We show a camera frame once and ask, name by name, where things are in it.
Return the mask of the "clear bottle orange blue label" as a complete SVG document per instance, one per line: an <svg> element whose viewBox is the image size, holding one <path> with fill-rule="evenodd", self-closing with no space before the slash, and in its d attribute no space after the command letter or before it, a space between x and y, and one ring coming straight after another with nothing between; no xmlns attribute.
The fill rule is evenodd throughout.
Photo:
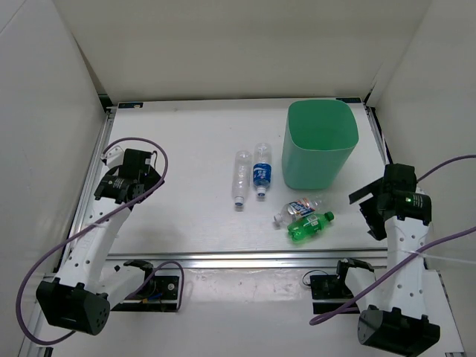
<svg viewBox="0 0 476 357"><path fill-rule="evenodd" d="M276 226L289 225L311 213L322 209L323 199L320 196L307 196L285 204L280 212L274 215Z"/></svg>

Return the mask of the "clear plastic bottle blue cap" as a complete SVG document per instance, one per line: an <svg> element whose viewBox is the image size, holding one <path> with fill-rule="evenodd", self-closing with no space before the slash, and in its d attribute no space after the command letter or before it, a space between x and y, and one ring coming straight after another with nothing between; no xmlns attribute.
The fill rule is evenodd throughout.
<svg viewBox="0 0 476 357"><path fill-rule="evenodd" d="M251 181L251 153L242 150L236 153L234 161L234 174L232 183L232 196L234 206L243 208L248 196Z"/></svg>

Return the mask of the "green plastic bin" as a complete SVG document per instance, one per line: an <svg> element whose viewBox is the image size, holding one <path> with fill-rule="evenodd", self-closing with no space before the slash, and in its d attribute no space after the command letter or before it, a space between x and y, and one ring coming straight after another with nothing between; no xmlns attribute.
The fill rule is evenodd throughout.
<svg viewBox="0 0 476 357"><path fill-rule="evenodd" d="M328 188L359 140L348 104L299 100L288 108L281 157L283 180L295 190Z"/></svg>

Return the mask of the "green soda bottle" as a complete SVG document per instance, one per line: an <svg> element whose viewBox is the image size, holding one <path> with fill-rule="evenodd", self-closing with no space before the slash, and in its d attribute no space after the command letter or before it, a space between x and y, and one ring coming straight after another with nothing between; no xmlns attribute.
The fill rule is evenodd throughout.
<svg viewBox="0 0 476 357"><path fill-rule="evenodd" d="M292 242L301 242L324 231L334 220L333 212L311 213L288 225L288 235Z"/></svg>

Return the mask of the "blue label water bottle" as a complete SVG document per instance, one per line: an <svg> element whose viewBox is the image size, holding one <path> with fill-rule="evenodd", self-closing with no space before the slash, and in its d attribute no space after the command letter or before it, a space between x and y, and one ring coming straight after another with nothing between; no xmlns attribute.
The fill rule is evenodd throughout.
<svg viewBox="0 0 476 357"><path fill-rule="evenodd" d="M257 198L260 200L265 199L266 193L271 186L271 160L271 145L267 143L258 143L254 149L252 179Z"/></svg>

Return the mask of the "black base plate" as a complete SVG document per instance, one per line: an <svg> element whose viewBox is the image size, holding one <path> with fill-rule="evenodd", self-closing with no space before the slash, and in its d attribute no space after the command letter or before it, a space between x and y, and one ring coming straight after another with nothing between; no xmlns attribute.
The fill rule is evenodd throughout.
<svg viewBox="0 0 476 357"><path fill-rule="evenodd" d="M156 275L152 279L154 289L147 294L136 295L115 306L113 312L177 312L182 278L177 275Z"/></svg>
<svg viewBox="0 0 476 357"><path fill-rule="evenodd" d="M320 269L305 273L301 283L311 291L314 315L331 312L353 298L351 291L335 274Z"/></svg>

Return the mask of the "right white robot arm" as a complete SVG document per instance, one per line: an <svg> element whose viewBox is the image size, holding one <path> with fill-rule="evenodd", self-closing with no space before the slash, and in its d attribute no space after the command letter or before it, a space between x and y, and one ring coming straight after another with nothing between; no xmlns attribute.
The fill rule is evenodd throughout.
<svg viewBox="0 0 476 357"><path fill-rule="evenodd" d="M387 242L387 270L377 282L371 264L351 258L338 262L334 288L356 298L360 344L399 356L419 356L440 339L430 322L423 288L423 257L432 220L431 198L417 187L415 169L388 164L382 178L351 193L370 235Z"/></svg>

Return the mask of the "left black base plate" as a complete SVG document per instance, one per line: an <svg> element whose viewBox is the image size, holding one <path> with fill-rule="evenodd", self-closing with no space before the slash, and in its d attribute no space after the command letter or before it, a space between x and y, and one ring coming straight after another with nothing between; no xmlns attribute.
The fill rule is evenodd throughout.
<svg viewBox="0 0 476 357"><path fill-rule="evenodd" d="M177 312L182 278L177 275L156 275L152 279L154 289L147 294L136 295L115 306L113 312Z"/></svg>

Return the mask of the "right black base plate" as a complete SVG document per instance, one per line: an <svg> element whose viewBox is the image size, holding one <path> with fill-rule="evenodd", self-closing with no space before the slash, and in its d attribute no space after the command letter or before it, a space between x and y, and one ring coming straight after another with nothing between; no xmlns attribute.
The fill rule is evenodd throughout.
<svg viewBox="0 0 476 357"><path fill-rule="evenodd" d="M335 274L320 269L305 273L301 283L311 291L314 315L331 312L353 298L351 291Z"/></svg>

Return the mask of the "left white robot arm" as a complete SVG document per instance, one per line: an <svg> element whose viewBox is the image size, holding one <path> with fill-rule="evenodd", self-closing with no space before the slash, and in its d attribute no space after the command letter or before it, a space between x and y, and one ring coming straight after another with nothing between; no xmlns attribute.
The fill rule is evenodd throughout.
<svg viewBox="0 0 476 357"><path fill-rule="evenodd" d="M112 307L130 293L140 298L153 294L151 264L126 263L101 277L107 255L122 224L132 212L128 204L159 183L151 165L156 152L115 147L104 163L108 170L94 192L89 232L78 239L64 266L51 282L42 282L36 299L47 322L54 327L97 335Z"/></svg>

